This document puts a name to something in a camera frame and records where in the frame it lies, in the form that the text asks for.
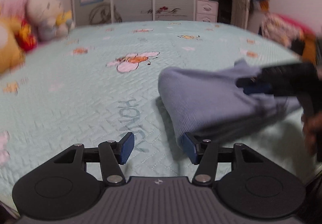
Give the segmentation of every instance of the drawer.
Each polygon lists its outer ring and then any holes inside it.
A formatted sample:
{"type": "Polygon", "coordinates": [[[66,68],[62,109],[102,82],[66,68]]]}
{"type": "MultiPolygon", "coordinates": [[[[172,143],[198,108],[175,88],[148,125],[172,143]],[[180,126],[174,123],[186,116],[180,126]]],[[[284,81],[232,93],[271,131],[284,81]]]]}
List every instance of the drawer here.
{"type": "Polygon", "coordinates": [[[197,0],[197,13],[218,15],[218,2],[208,0],[197,0]]]}
{"type": "Polygon", "coordinates": [[[217,22],[217,16],[208,14],[197,14],[196,21],[217,22]]]}

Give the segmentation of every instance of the metal screw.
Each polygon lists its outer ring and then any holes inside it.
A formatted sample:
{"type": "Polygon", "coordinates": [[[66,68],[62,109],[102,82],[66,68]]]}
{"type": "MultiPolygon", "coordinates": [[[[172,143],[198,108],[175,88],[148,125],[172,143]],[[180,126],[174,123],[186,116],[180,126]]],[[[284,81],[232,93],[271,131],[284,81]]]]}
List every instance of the metal screw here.
{"type": "Polygon", "coordinates": [[[110,175],[107,177],[107,181],[110,183],[120,183],[123,178],[119,175],[110,175]]]}
{"type": "Polygon", "coordinates": [[[206,174],[199,174],[199,175],[195,176],[194,179],[198,182],[205,183],[205,182],[209,182],[211,180],[211,177],[206,174]]]}

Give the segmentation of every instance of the gray cloth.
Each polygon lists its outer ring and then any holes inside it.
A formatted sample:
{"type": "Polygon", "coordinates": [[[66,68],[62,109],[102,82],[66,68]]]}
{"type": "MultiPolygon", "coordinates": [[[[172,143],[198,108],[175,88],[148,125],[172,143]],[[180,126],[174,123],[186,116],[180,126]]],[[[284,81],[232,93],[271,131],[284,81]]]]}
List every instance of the gray cloth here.
{"type": "Polygon", "coordinates": [[[235,82],[256,76],[260,67],[245,60],[218,72],[169,67],[161,71],[158,88],[179,146],[185,132],[223,141],[254,133],[300,108],[295,97],[247,96],[235,82]]]}

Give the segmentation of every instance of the bed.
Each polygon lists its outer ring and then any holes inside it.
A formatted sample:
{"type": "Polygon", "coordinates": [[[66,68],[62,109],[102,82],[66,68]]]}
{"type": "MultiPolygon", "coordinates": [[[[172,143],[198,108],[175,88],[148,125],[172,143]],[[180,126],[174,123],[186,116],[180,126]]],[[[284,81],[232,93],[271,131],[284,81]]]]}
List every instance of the bed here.
{"type": "MultiPolygon", "coordinates": [[[[291,51],[234,26],[205,22],[130,22],[81,27],[61,41],[26,57],[25,66],[0,78],[0,130],[8,131],[9,161],[0,169],[0,201],[15,210],[14,183],[75,143],[97,147],[135,134],[135,147],[122,170],[129,176],[192,177],[196,166],[178,148],[157,90],[169,66],[209,71],[233,66],[298,61],[291,51]],[[124,65],[124,60],[131,65],[124,65]]],[[[319,165],[304,149],[300,116],[242,142],[307,182],[319,165]]],[[[98,164],[88,172],[101,179],[98,164]]],[[[230,170],[218,167],[216,178],[230,170]]]]}

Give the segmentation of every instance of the hello kitty plush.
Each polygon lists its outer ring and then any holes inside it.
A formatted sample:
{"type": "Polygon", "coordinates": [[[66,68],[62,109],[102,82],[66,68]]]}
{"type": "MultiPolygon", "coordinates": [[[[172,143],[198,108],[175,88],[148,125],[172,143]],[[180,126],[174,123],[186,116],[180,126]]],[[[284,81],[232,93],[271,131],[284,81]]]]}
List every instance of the hello kitty plush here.
{"type": "Polygon", "coordinates": [[[64,12],[61,0],[28,0],[26,14],[31,24],[37,27],[40,41],[66,37],[75,28],[71,12],[64,12]],[[70,18],[61,21],[65,15],[70,18]]]}

